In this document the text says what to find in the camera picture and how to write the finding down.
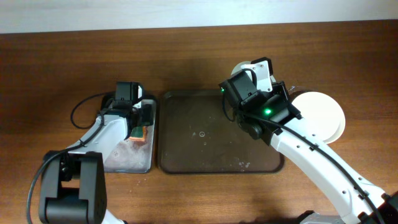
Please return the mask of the green orange sponge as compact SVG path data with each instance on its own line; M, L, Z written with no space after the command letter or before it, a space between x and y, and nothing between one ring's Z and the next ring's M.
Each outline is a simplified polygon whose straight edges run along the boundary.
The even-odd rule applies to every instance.
M145 142L146 135L147 128L145 126L136 126L132 129L129 140L135 142Z

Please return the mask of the pale green plate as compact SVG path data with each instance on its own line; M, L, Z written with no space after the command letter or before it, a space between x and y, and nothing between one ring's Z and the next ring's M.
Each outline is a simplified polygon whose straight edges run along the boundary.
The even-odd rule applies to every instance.
M263 60L260 62L240 62L233 68L231 74L233 75L243 68L250 68L251 70L255 71L258 82L260 82L261 80L265 80L267 77L269 77L272 83L276 82L273 76L274 72L272 68L272 63L270 61Z
M329 115L332 111L342 109L342 107L332 97L317 91L295 92L293 94L292 104L317 130L315 134L322 141L326 137L326 120Z

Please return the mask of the pink white plate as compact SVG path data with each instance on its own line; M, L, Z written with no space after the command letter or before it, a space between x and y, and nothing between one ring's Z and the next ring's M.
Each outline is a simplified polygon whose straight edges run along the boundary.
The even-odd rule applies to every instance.
M330 144L338 140L343 134L346 126L346 118L342 109L332 111L326 120L326 137L323 140Z

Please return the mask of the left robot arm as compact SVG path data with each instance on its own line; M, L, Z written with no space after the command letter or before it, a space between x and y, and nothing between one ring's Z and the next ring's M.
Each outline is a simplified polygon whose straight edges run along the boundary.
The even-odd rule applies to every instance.
M102 94L96 119L76 143L49 151L40 182L42 223L122 223L107 208L105 174L144 174L152 165L157 102L137 82Z

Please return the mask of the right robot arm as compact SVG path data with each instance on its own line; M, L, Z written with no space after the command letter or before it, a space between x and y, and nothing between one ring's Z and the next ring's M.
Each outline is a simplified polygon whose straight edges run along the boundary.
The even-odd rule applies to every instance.
M324 193L338 214L301 214L297 223L397 223L397 194L389 195L350 167L292 104L267 57L242 64L219 84L231 122L290 159Z

